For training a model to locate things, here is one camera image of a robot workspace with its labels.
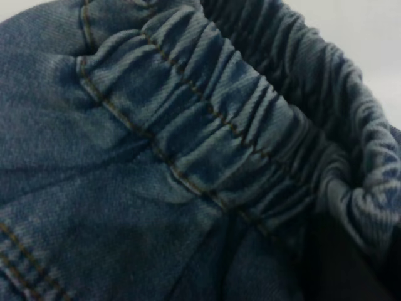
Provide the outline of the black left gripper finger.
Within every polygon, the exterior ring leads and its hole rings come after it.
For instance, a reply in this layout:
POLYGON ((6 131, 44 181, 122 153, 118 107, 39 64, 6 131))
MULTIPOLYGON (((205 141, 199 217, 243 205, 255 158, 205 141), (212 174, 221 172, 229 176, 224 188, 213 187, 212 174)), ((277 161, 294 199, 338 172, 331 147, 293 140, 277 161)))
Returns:
POLYGON ((310 231, 301 265, 305 300, 378 300, 379 284, 342 231, 310 231))

